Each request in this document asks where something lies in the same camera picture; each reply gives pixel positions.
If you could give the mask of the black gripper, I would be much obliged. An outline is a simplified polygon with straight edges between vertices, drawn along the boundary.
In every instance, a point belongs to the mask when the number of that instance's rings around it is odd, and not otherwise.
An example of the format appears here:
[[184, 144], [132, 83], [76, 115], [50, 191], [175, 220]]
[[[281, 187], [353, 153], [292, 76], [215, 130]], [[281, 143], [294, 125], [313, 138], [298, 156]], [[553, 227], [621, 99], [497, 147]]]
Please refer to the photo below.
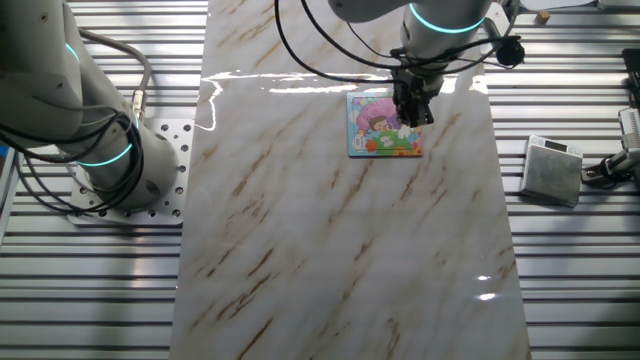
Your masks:
[[[430, 101], [439, 94], [444, 82], [443, 75], [433, 72], [414, 74], [409, 69], [392, 70], [391, 75], [397, 114], [406, 115], [407, 125], [411, 128], [433, 124], [435, 119]], [[411, 98], [406, 109], [407, 97]]]

